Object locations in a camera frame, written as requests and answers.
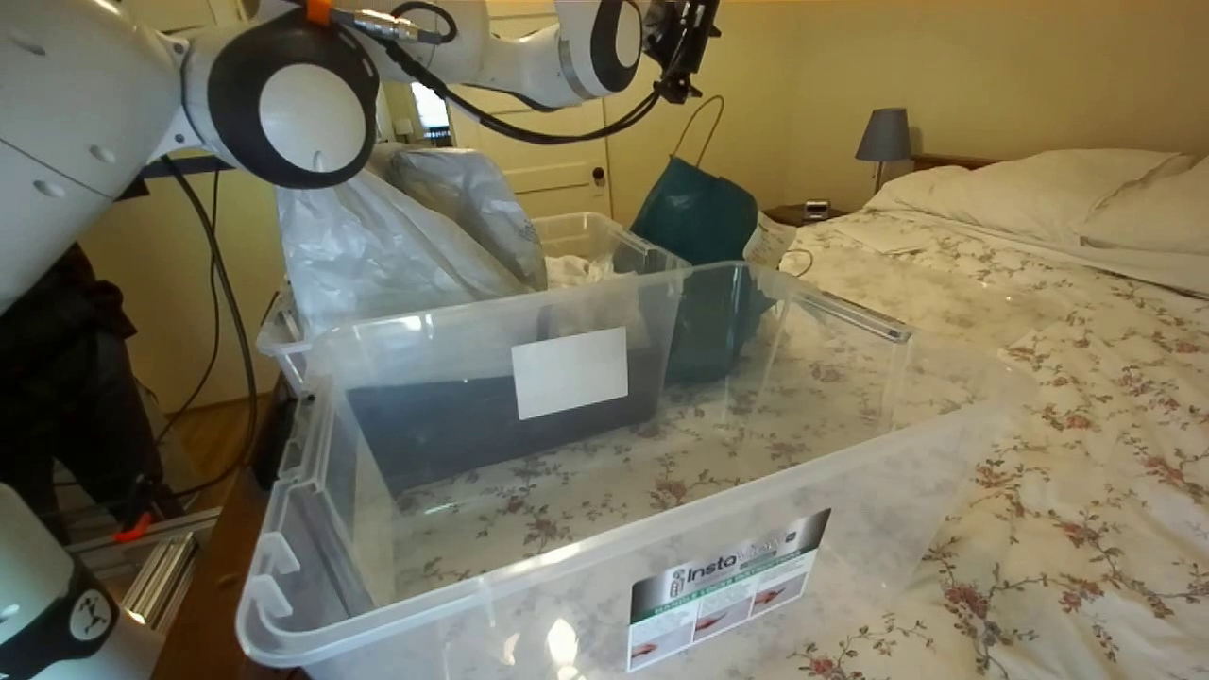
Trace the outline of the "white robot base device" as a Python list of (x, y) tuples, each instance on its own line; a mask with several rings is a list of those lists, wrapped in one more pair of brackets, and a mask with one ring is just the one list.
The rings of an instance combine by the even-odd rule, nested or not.
[(164, 639), (0, 483), (0, 680), (153, 680)]

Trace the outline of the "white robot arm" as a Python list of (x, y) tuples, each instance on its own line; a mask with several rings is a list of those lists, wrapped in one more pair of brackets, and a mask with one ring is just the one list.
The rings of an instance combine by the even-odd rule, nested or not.
[(548, 26), (504, 36), (487, 0), (269, 0), (186, 35), (118, 0), (0, 0), (0, 309), (169, 150), (324, 190), (368, 167), (390, 80), (563, 110), (655, 65), (655, 94), (684, 101), (717, 2), (552, 0)]

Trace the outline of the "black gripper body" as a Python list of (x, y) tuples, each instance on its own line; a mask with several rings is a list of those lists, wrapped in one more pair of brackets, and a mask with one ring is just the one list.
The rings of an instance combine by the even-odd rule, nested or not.
[(660, 66), (658, 94), (665, 101), (687, 101), (694, 94), (693, 74), (703, 65), (706, 42), (717, 36), (717, 2), (723, 0), (650, 0), (644, 50)]

